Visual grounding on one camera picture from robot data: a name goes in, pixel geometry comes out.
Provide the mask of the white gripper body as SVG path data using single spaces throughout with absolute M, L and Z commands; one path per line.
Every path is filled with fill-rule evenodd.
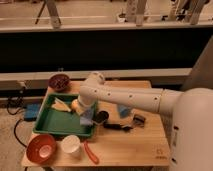
M 75 111 L 78 115 L 82 115 L 85 111 L 89 110 L 92 104 L 87 105 L 81 102 L 79 99 L 74 99 L 71 102 L 71 109 Z

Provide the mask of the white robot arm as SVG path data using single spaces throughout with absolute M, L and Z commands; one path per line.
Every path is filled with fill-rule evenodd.
M 169 171 L 213 171 L 212 89 L 113 87 L 105 84 L 102 73 L 92 72 L 81 83 L 72 106 L 83 114 L 98 100 L 172 115 Z

